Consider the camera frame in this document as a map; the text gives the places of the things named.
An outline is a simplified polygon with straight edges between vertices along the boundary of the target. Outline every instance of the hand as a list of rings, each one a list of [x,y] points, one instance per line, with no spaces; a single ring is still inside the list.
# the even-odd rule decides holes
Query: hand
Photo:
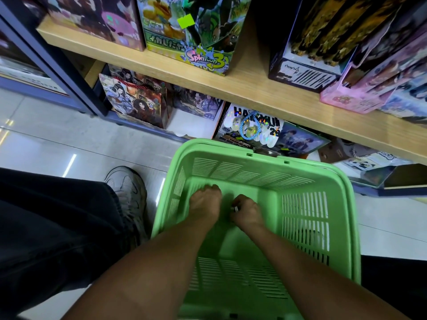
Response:
[[[242,231],[247,233],[254,226],[264,226],[260,208],[254,200],[240,194],[234,199],[232,206],[239,208],[237,212],[232,212],[231,218]]]
[[[205,185],[189,198],[188,217],[208,221],[213,226],[220,215],[222,193],[217,185]]]

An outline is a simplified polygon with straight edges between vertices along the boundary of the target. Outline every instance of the white tiled floor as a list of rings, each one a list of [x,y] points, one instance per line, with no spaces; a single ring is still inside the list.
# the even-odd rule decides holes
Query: white tiled floor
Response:
[[[134,168],[148,190],[151,221],[170,161],[181,143],[118,126],[0,89],[0,167],[103,180],[115,166]],[[427,260],[427,205],[356,195],[362,254]],[[83,290],[64,292],[24,313],[59,319]]]

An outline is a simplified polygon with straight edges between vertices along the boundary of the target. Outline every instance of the wooden shelf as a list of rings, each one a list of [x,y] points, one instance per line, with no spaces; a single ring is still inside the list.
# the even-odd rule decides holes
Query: wooden shelf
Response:
[[[58,26],[49,16],[38,31],[51,45],[427,165],[427,129],[379,111],[360,115],[332,107],[316,93],[269,80],[268,49],[258,44],[250,18],[225,77]]]

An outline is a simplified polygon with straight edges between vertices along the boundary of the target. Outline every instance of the yellow duck character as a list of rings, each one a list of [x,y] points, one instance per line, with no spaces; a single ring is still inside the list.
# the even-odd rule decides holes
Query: yellow duck character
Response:
[[[145,18],[163,24],[164,35],[169,38],[183,40],[185,33],[180,28],[175,28],[169,23],[172,17],[170,6],[166,0],[147,0],[143,8]]]

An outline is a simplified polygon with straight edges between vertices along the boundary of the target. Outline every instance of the splatoon 3 logo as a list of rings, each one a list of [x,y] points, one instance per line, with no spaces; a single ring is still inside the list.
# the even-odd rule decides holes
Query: splatoon 3 logo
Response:
[[[224,73],[228,69],[228,57],[222,52],[204,50],[200,46],[199,48],[201,51],[197,52],[194,48],[185,45],[185,53],[181,58],[196,67],[211,72]]]

